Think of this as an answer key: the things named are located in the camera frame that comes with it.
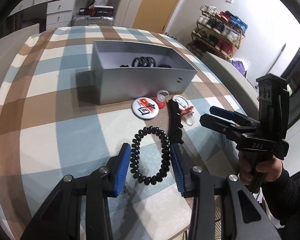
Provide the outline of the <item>right hand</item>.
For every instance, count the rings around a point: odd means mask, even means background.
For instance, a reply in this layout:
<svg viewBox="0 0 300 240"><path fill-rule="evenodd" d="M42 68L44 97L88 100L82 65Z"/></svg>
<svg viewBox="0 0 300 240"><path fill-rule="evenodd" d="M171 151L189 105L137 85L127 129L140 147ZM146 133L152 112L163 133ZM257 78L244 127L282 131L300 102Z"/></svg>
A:
<svg viewBox="0 0 300 240"><path fill-rule="evenodd" d="M245 153L239 151L239 177L244 185L250 185L253 181L253 175L251 173L251 165L245 158ZM264 173L266 182L274 182L281 176L283 170L283 163L275 156L272 159L257 164L256 171Z"/></svg>

